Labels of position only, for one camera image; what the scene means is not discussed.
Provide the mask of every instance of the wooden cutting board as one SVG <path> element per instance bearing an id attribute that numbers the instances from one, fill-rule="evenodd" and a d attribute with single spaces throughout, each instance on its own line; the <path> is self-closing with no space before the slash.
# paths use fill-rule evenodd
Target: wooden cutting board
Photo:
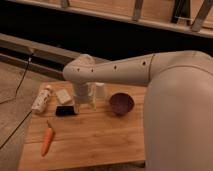
<path id="1" fill-rule="evenodd" d="M 54 90 L 67 89 L 69 82 L 44 83 Z M 80 114 L 56 117 L 59 105 L 55 94 L 42 115 L 33 114 L 25 138 L 18 170 L 54 170 L 103 164 L 144 161 L 143 99 L 144 87 L 107 84 L 109 95 L 128 93 L 135 102 L 132 111 L 116 116 L 108 101 L 96 100 L 97 109 L 84 105 Z M 49 121 L 56 134 L 46 156 L 41 156 L 43 134 Z"/>

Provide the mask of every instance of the wood grain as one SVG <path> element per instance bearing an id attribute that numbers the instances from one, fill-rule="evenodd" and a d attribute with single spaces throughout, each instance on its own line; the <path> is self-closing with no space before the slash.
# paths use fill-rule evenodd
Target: wood grain
<path id="1" fill-rule="evenodd" d="M 72 94 L 68 82 L 50 84 L 54 90 L 65 88 Z M 52 170 L 145 160 L 142 110 L 146 89 L 107 84 L 107 90 L 109 94 L 128 92 L 136 102 L 133 110 L 124 117 L 117 117 L 108 101 L 96 101 L 96 111 L 85 105 L 79 115 L 59 118 L 54 114 L 58 105 L 54 96 L 43 115 L 31 118 L 19 170 Z M 47 119 L 56 134 L 48 154 L 42 157 L 40 150 Z"/>
<path id="2" fill-rule="evenodd" d="M 170 22 L 174 0 L 144 0 L 141 18 L 154 21 Z"/>
<path id="3" fill-rule="evenodd" d="M 191 23 L 193 23 L 195 17 L 197 16 L 202 3 L 203 3 L 203 0 L 191 0 L 191 20 L 192 20 Z M 203 24 L 203 27 L 213 28 L 213 8 L 209 12 Z"/>
<path id="4" fill-rule="evenodd" d="M 135 0 L 69 0 L 72 7 L 132 16 Z"/>

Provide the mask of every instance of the cable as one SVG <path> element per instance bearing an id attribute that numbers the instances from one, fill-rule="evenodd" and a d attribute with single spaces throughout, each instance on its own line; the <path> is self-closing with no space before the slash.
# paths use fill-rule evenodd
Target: cable
<path id="1" fill-rule="evenodd" d="M 32 56 L 33 56 L 33 54 L 31 54 L 30 57 L 29 57 L 29 59 L 28 59 L 27 65 L 26 65 L 25 70 L 24 70 L 24 74 L 22 75 L 22 78 L 21 78 L 21 80 L 20 80 L 20 82 L 19 82 L 19 84 L 18 84 L 18 86 L 17 86 L 17 88 L 16 88 L 14 97 L 12 97 L 12 98 L 10 98 L 10 99 L 7 99 L 7 100 L 5 100 L 5 101 L 0 102 L 0 105 L 1 105 L 1 104 L 4 104 L 4 103 L 8 103 L 8 102 L 13 101 L 13 100 L 16 99 L 16 97 L 17 97 L 17 95 L 18 95 L 19 88 L 21 87 L 22 82 L 24 81 L 25 75 L 26 75 L 26 73 L 27 73 L 27 71 L 28 71 L 28 68 L 29 68 L 29 65 L 30 65 L 30 62 L 31 62 L 31 59 L 32 59 L 31 57 L 32 57 Z"/>
<path id="2" fill-rule="evenodd" d="M 0 150 L 5 146 L 5 144 L 10 140 L 10 138 L 15 134 L 15 132 L 20 128 L 20 126 L 23 124 L 23 122 L 30 116 L 32 113 L 32 110 L 27 113 L 27 115 L 24 117 L 24 119 L 19 123 L 19 125 L 13 130 L 13 132 L 7 137 L 7 139 L 3 142 L 3 144 L 0 146 Z"/>

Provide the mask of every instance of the white bottle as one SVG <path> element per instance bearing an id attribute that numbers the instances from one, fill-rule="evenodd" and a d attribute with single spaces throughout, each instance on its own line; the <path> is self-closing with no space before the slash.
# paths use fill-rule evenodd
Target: white bottle
<path id="1" fill-rule="evenodd" d="M 49 101 L 52 94 L 52 87 L 50 85 L 47 85 L 43 90 L 41 90 L 36 97 L 33 105 L 32 105 L 32 111 L 36 114 L 43 113 L 47 102 Z"/>

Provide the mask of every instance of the carrot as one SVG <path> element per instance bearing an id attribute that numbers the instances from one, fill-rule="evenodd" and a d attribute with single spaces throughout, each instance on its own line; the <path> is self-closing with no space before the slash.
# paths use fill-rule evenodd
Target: carrot
<path id="1" fill-rule="evenodd" d="M 50 126 L 49 122 L 47 121 L 48 128 L 45 131 L 44 134 L 44 140 L 41 148 L 41 155 L 45 156 L 49 150 L 50 144 L 52 142 L 53 136 L 54 136 L 54 130 Z"/>

